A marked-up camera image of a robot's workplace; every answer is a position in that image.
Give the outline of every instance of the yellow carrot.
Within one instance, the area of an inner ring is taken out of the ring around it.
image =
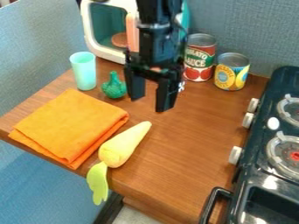
[[[87,183],[94,192],[94,204],[100,205],[108,197],[107,168],[117,168],[129,159],[136,146],[143,140],[151,122],[141,122],[106,141],[99,149],[101,162],[95,164],[87,174]]]
[[[151,122],[141,122],[106,141],[99,150],[100,160],[111,168],[123,165],[148,133],[150,127]]]

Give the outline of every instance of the yellow can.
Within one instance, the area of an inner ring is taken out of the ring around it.
[[[226,52],[218,56],[214,83],[224,90],[239,90],[245,86],[249,59],[236,52]]]

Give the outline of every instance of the red can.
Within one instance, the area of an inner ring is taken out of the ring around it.
[[[205,33],[192,34],[184,54],[184,77],[191,81],[207,81],[212,77],[216,38]]]

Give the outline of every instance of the stove burner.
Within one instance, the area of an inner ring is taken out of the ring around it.
[[[277,132],[267,144],[268,162],[279,172],[299,179],[299,137]]]
[[[284,99],[278,102],[277,111],[283,120],[299,127],[299,98],[286,94]]]

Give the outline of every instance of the can lid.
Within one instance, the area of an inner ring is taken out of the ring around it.
[[[194,33],[188,36],[188,45],[211,47],[216,45],[216,38],[206,33]]]
[[[218,56],[218,63],[229,67],[246,67],[249,59],[237,52],[225,52]]]

